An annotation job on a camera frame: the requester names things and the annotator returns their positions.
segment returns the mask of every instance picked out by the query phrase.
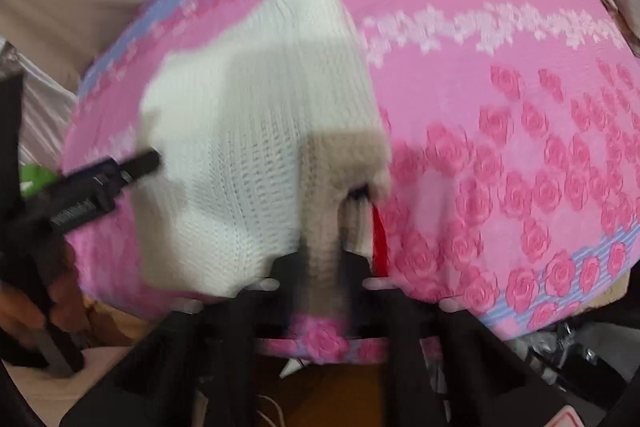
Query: knitted texture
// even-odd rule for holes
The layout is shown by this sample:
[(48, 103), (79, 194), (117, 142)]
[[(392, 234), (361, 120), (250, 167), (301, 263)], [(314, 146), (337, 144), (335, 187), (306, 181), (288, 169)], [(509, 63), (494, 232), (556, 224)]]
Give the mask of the knitted texture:
[(146, 283), (232, 296), (302, 234), (319, 312), (335, 280), (340, 204), (364, 184), (384, 193), (389, 160), (340, 0), (265, 0), (168, 57), (140, 104), (138, 145), (163, 158), (132, 194)]

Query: white cable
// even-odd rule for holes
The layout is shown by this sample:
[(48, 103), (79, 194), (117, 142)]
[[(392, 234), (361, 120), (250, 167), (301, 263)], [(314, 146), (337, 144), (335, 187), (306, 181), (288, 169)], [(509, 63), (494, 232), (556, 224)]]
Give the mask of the white cable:
[[(259, 394), (258, 398), (263, 398), (273, 403), (276, 410), (278, 411), (278, 420), (280, 420), (280, 427), (287, 427), (284, 423), (284, 413), (282, 412), (282, 407), (280, 407), (280, 405), (273, 398), (270, 398), (269, 396), (264, 396), (263, 394)], [(267, 418), (267, 416), (263, 414), (261, 411), (258, 411), (258, 414), (260, 414), (260, 416), (262, 416), (262, 418), (264, 418), (271, 427), (276, 427), (273, 421)]]

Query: white flower pattern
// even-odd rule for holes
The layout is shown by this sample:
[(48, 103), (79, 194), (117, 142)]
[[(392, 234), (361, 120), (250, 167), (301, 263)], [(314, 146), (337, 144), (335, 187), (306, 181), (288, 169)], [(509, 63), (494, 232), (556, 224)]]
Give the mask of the white flower pattern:
[(584, 10), (561, 9), (545, 16), (529, 4), (517, 7), (510, 3), (485, 3), (481, 10), (459, 12), (452, 19), (428, 5), (412, 16), (398, 11), (364, 17), (360, 25), (367, 62), (376, 67), (382, 67), (392, 44), (398, 47), (416, 44), (427, 54), (442, 47), (442, 38), (463, 44), (478, 36), (476, 51), (493, 56), (501, 45), (513, 44), (517, 32), (529, 32), (539, 41), (548, 36), (563, 36), (572, 49), (585, 44), (587, 38), (593, 42), (611, 40), (619, 49), (625, 45), (624, 37), (611, 20), (595, 20)]

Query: black tool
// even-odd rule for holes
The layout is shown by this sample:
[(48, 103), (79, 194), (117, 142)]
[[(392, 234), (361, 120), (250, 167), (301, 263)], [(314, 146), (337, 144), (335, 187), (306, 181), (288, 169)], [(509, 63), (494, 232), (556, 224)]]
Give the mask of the black tool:
[(108, 158), (24, 201), (18, 179), (22, 71), (14, 66), (0, 70), (0, 101), (0, 283), (22, 290), (47, 317), (45, 329), (33, 330), (36, 343), (52, 375), (69, 377), (84, 360), (71, 335), (49, 321), (47, 293), (64, 267), (63, 234), (113, 212), (122, 189), (158, 169), (160, 158), (156, 151), (122, 165)]

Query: pink rose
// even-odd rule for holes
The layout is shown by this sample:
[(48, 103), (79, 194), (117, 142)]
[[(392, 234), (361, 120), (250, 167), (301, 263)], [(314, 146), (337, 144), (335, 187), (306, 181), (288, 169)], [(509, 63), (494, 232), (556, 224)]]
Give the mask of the pink rose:
[(486, 106), (481, 107), (478, 127), (480, 131), (491, 138), (498, 147), (504, 147), (511, 134), (513, 134), (511, 111), (508, 108), (494, 109)]
[(589, 146), (579, 134), (574, 134), (574, 139), (569, 147), (571, 153), (571, 161), (574, 167), (580, 170), (589, 170), (591, 163), (591, 153)]
[(558, 303), (544, 302), (538, 304), (533, 310), (529, 324), (527, 324), (527, 330), (536, 331), (551, 324), (556, 313), (558, 313)]
[(618, 64), (616, 66), (616, 69), (618, 70), (618, 76), (620, 77), (620, 80), (622, 80), (626, 84), (626, 87), (628, 87), (629, 89), (634, 89), (634, 81), (631, 78), (631, 73), (629, 73), (629, 70), (627, 70), (622, 64)]
[(631, 104), (629, 103), (625, 94), (621, 90), (616, 89), (616, 96), (618, 98), (620, 107), (622, 107), (625, 112), (629, 112), (631, 110)]
[(560, 184), (547, 172), (538, 171), (533, 187), (533, 200), (545, 214), (551, 214), (560, 204), (562, 193)]
[(496, 185), (502, 177), (502, 158), (494, 153), (491, 147), (480, 145), (476, 148), (474, 174), (486, 185)]
[(546, 116), (540, 112), (529, 102), (522, 104), (522, 126), (532, 138), (542, 138), (549, 130), (549, 121)]
[(626, 245), (624, 243), (614, 243), (609, 250), (609, 260), (607, 261), (607, 272), (612, 279), (618, 276), (625, 266)]
[(402, 234), (400, 251), (392, 261), (402, 276), (413, 283), (438, 271), (440, 253), (437, 246), (430, 244), (420, 232), (409, 229)]
[(589, 97), (589, 102), (587, 102), (587, 114), (589, 115), (591, 123), (593, 123), (599, 131), (604, 131), (604, 128), (607, 126), (607, 113), (600, 107), (600, 104), (591, 100), (591, 97)]
[(442, 124), (432, 124), (427, 140), (427, 159), (441, 174), (454, 176), (469, 165), (474, 148), (463, 133), (456, 136)]
[(463, 303), (475, 315), (485, 314), (493, 308), (500, 296), (495, 274), (481, 272), (476, 267), (462, 272), (456, 293), (462, 295)]
[(625, 183), (620, 168), (613, 162), (607, 161), (607, 184), (614, 194), (620, 194), (620, 190)]
[(622, 133), (622, 149), (629, 163), (636, 163), (636, 143), (626, 132)]
[(577, 312), (580, 309), (581, 305), (582, 305), (582, 302), (580, 301), (574, 301), (571, 304), (567, 304), (567, 306), (565, 306), (558, 312), (557, 319), (562, 320), (567, 317), (573, 317), (575, 315), (575, 312)]
[(571, 289), (571, 283), (575, 276), (575, 263), (566, 253), (566, 250), (556, 253), (554, 258), (546, 265), (545, 292), (553, 297), (566, 297)]
[(468, 229), (461, 221), (455, 221), (446, 226), (440, 247), (444, 257), (461, 271), (480, 257), (482, 238), (478, 230)]
[(410, 185), (418, 181), (426, 169), (426, 159), (422, 150), (416, 150), (406, 142), (393, 144), (393, 157), (389, 172), (399, 185)]
[(620, 150), (618, 142), (607, 139), (607, 158), (615, 163), (622, 161), (622, 150)]
[(575, 99), (571, 101), (571, 117), (581, 132), (587, 132), (591, 125), (591, 120), (585, 108)]
[(493, 209), (488, 188), (473, 178), (460, 183), (456, 196), (456, 211), (468, 227), (482, 225), (489, 219)]
[(401, 235), (409, 220), (409, 207), (393, 196), (379, 210), (386, 237)]
[(587, 174), (571, 169), (564, 179), (564, 197), (576, 212), (582, 210), (589, 198)]
[(386, 360), (386, 343), (384, 339), (363, 339), (358, 347), (360, 363), (383, 363)]
[(504, 93), (509, 102), (517, 102), (520, 99), (520, 79), (520, 73), (515, 70), (491, 66), (491, 82)]
[(602, 92), (602, 100), (604, 105), (607, 106), (614, 115), (618, 113), (618, 108), (616, 107), (616, 97), (613, 96), (612, 92), (606, 87), (601, 87), (600, 91)]
[(624, 192), (620, 192), (618, 195), (620, 198), (620, 204), (618, 206), (618, 221), (625, 232), (631, 230), (631, 225), (634, 222), (634, 208), (631, 205), (631, 200)]
[(609, 185), (600, 169), (591, 167), (589, 171), (589, 195), (598, 204), (603, 204), (609, 197)]
[(622, 131), (615, 120), (609, 120), (609, 132), (607, 133), (607, 141), (617, 142), (622, 138)]
[(337, 327), (328, 321), (314, 322), (302, 337), (302, 344), (315, 363), (341, 362), (349, 349)]
[(540, 85), (551, 94), (553, 99), (558, 103), (564, 102), (560, 77), (548, 70), (538, 71), (538, 76), (540, 77)]
[(519, 172), (509, 172), (504, 195), (500, 201), (503, 214), (515, 219), (524, 219), (531, 214), (531, 189)]
[(437, 303), (453, 296), (453, 292), (446, 285), (435, 279), (423, 279), (415, 282), (415, 285), (407, 293), (412, 299), (430, 303)]
[(526, 219), (520, 236), (522, 251), (530, 263), (539, 261), (549, 249), (551, 238), (548, 229), (535, 219)]
[(265, 347), (274, 355), (293, 357), (298, 352), (298, 342), (294, 339), (266, 339)]
[(609, 203), (609, 201), (605, 201), (602, 205), (600, 224), (602, 225), (604, 233), (612, 237), (618, 225), (618, 209)]
[(631, 123), (633, 124), (634, 129), (640, 132), (640, 116), (634, 112), (631, 113)]
[(558, 136), (552, 134), (546, 139), (545, 163), (550, 167), (566, 171), (569, 168), (569, 158), (566, 145)]
[(590, 257), (586, 257), (582, 261), (582, 269), (580, 270), (580, 289), (582, 290), (583, 295), (587, 295), (591, 292), (593, 285), (600, 278), (600, 261), (599, 259), (592, 255)]
[(507, 304), (516, 313), (524, 313), (538, 296), (538, 281), (533, 270), (516, 268), (509, 274), (505, 293)]
[(598, 62), (598, 68), (600, 70), (600, 73), (602, 73), (602, 76), (604, 76), (606, 81), (609, 84), (611, 84), (611, 86), (615, 86), (615, 83), (613, 82), (613, 73), (611, 73), (611, 66), (609, 66), (608, 64), (605, 64), (600, 59), (598, 59), (597, 62)]

